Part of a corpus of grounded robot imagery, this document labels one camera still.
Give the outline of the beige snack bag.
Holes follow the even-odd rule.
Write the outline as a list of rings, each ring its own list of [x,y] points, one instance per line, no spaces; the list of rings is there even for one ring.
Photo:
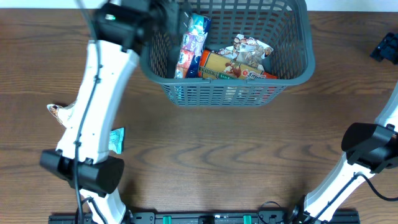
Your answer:
[[[48,104],[47,109],[62,126],[67,127],[73,115],[75,103],[76,101],[65,107],[56,104]]]

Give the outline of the white brown snack bag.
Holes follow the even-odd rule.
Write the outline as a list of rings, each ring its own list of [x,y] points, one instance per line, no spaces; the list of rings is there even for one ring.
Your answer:
[[[216,50],[215,53],[264,71],[263,60],[273,51],[270,45],[260,40],[238,34],[234,38],[233,46]]]

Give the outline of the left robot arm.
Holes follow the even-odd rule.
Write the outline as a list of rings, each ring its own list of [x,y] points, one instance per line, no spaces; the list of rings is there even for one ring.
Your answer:
[[[129,223],[132,214],[118,185],[124,161],[110,155],[109,134],[124,89],[139,65],[141,52],[158,31],[179,33],[177,1],[105,2],[93,14],[77,2],[90,31],[86,67],[66,130],[40,165],[69,183],[77,200],[75,223],[83,223],[87,203],[95,223]]]

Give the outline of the orange San Remo pasta pack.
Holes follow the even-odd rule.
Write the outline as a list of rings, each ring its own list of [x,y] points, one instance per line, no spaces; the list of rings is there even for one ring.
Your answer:
[[[205,50],[201,56],[198,76],[204,79],[224,80],[277,79],[276,76],[267,72],[235,60],[230,60],[209,50]]]

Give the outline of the teal snack bar wrapper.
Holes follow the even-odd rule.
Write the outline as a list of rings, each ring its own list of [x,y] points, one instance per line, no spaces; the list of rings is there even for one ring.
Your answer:
[[[116,154],[122,154],[124,150],[124,135],[124,128],[114,129],[110,132],[108,144],[108,148],[110,151],[113,151]]]

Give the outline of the Kleenex tissue multipack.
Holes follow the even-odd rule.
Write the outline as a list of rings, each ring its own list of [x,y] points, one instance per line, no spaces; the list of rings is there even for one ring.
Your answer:
[[[193,14],[182,37],[174,78],[197,78],[205,42],[210,31],[209,17]]]

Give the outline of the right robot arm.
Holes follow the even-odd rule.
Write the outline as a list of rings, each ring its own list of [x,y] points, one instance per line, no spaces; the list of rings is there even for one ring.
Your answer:
[[[345,132],[341,158],[321,184],[294,208],[290,223],[328,223],[363,182],[397,167],[397,91],[373,123],[353,123]]]

